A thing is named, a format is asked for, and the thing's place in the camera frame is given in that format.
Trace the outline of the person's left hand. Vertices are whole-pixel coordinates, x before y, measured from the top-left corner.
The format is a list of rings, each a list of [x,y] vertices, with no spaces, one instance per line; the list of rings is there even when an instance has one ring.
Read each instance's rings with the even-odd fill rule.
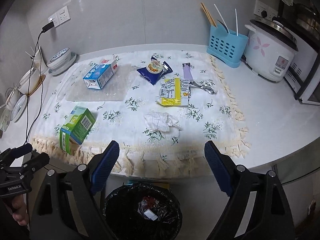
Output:
[[[27,213],[27,206],[24,202],[23,195],[16,196],[11,203],[12,203],[12,207],[15,209],[15,211],[12,213],[13,219],[20,226],[28,225],[29,216]]]

